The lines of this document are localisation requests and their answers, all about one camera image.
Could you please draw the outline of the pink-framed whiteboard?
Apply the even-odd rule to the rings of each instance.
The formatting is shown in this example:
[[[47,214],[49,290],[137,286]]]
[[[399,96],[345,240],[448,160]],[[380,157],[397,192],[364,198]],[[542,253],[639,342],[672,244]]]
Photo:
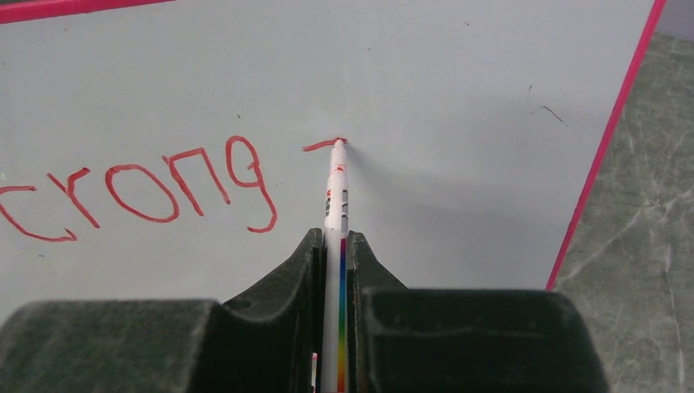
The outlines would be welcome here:
[[[1,9],[1,314],[245,290],[323,222],[411,287],[544,287],[659,1]]]

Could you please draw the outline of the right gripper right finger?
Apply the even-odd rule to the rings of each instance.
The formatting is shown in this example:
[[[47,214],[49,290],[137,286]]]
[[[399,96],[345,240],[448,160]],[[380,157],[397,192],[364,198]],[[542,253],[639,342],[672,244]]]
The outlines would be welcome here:
[[[410,289],[347,240],[354,392],[607,392],[584,318],[553,291]]]

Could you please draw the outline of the white red whiteboard marker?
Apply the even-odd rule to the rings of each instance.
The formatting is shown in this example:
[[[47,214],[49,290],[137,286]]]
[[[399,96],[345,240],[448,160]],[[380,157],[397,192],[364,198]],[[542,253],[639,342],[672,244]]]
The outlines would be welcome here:
[[[331,141],[327,178],[323,249],[325,287],[319,392],[346,392],[348,383],[346,238],[349,192],[345,140]]]

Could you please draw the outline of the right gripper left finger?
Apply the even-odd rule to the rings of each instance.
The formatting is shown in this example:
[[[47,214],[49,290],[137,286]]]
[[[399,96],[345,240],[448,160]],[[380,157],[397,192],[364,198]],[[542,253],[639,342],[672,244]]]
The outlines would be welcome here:
[[[4,392],[310,392],[322,234],[215,300],[40,301],[1,329]]]

